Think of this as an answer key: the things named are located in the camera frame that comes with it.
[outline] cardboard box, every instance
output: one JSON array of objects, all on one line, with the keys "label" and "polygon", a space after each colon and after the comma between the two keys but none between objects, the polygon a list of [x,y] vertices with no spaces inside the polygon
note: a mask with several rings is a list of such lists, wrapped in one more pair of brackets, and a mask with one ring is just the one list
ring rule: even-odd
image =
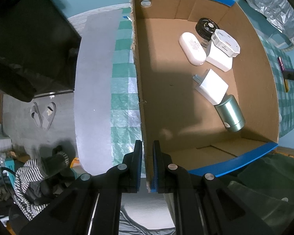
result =
[{"label": "cardboard box", "polygon": [[[152,143],[173,162],[195,174],[219,176],[243,166],[277,146],[278,98],[272,70],[258,35],[234,0],[131,0],[134,62],[147,178],[153,175]],[[241,47],[233,69],[223,72],[208,62],[193,66],[179,45],[184,32],[195,34],[207,17]],[[228,132],[214,106],[194,90],[192,77],[213,69],[235,96],[245,127]]]}]

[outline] silver plastic bag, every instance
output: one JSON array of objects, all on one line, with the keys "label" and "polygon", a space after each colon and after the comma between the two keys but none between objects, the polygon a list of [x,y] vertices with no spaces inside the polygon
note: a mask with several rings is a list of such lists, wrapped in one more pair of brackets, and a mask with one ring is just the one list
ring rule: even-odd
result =
[{"label": "silver plastic bag", "polygon": [[294,45],[294,9],[287,0],[246,0]]}]

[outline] slipper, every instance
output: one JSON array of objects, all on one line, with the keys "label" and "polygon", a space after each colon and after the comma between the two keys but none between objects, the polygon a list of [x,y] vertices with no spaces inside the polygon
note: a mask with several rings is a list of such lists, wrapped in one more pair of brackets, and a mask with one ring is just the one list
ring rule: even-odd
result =
[{"label": "slipper", "polygon": [[46,131],[50,128],[50,125],[55,115],[55,111],[55,104],[54,102],[51,102],[48,104],[45,111],[43,112],[43,129],[45,129]]},{"label": "slipper", "polygon": [[38,106],[37,106],[36,102],[34,102],[32,108],[30,109],[30,113],[31,113],[31,116],[34,119],[35,124],[37,125],[37,127],[41,127],[41,124],[42,124],[41,116],[40,116],[40,113],[39,113]]}]

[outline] gray floor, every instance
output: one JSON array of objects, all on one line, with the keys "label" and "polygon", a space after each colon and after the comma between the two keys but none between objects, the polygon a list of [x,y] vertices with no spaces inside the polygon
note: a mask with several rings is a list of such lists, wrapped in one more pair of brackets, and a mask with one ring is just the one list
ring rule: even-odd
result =
[{"label": "gray floor", "polygon": [[[30,115],[33,102],[42,113],[50,102],[56,114],[48,131],[38,128]],[[57,145],[62,145],[70,157],[77,156],[74,126],[74,93],[41,97],[26,103],[4,95],[2,102],[3,133],[12,140],[15,151],[28,153],[31,158],[48,157]]]}]

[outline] striped clothing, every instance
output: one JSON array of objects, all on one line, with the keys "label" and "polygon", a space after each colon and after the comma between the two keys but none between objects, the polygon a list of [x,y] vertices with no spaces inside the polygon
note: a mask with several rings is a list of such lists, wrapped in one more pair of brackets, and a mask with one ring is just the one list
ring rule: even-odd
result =
[{"label": "striped clothing", "polygon": [[[62,155],[65,158],[66,165],[69,164],[69,158],[67,154],[60,151],[57,153],[57,155]],[[46,174],[41,171],[41,165],[38,163],[39,159],[28,160],[24,166],[19,168],[15,173],[14,201],[29,221],[38,215],[48,205],[43,204],[35,206],[25,197],[25,193],[30,185],[30,182],[40,182],[47,178]]]}]

